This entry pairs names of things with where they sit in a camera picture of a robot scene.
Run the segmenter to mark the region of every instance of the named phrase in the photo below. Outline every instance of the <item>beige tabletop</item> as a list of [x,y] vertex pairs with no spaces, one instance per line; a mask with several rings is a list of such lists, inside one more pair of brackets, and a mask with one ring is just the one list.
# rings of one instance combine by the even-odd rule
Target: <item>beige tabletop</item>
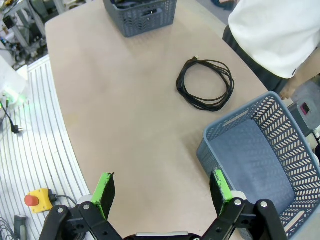
[[[91,192],[103,172],[115,172],[109,220],[122,237],[136,232],[203,234],[217,217],[209,178],[196,151],[204,128],[266,92],[242,60],[214,33],[196,1],[179,0],[173,25],[123,37],[102,0],[46,24],[58,99]],[[235,89],[219,112],[200,111],[176,90],[193,56],[227,64]],[[225,86],[194,66],[186,87],[204,98]]]

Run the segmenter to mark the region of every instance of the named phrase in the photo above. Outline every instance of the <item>basket bottom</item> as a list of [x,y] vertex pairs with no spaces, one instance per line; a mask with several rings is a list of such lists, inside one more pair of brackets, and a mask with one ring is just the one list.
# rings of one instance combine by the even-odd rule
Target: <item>basket bottom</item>
[[253,120],[247,120],[210,142],[231,188],[251,203],[270,199],[281,214],[295,193],[276,154]]

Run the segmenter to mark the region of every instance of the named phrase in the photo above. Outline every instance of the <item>empty basket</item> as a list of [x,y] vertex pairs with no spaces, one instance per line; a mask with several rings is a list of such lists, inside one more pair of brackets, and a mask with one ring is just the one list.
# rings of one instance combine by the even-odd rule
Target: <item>empty basket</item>
[[230,189],[251,203],[272,200],[289,238],[319,207],[319,166],[274,92],[207,126],[197,157],[208,176],[221,169]]
[[177,0],[151,0],[119,9],[111,0],[103,2],[114,23],[127,38],[173,24],[177,5]]

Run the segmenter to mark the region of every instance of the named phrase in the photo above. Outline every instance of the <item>coiled black cable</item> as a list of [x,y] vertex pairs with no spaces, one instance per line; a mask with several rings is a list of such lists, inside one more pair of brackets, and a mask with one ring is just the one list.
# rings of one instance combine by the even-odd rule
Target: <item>coiled black cable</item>
[[[187,70],[196,64],[201,64],[205,67],[212,69],[222,78],[226,86],[226,91],[223,95],[214,99],[203,99],[203,98],[194,96],[188,92],[185,86],[185,75]],[[203,111],[216,112],[222,109],[230,99],[234,91],[234,88],[235,88],[235,81],[232,78],[230,69],[228,68],[227,65],[225,65],[223,62],[215,61],[215,60],[199,60],[197,57],[193,57],[192,59],[188,60],[184,64],[179,74],[179,77],[176,80],[176,89],[181,94],[181,96],[183,96],[184,99],[189,104],[194,106],[196,109],[203,110]]]

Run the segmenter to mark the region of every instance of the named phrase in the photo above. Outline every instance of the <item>red button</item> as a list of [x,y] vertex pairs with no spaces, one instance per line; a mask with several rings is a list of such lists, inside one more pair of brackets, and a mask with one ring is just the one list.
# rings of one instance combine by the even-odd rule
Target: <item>red button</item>
[[24,197],[24,203],[28,207],[37,206],[39,204],[39,198],[36,196],[27,195]]

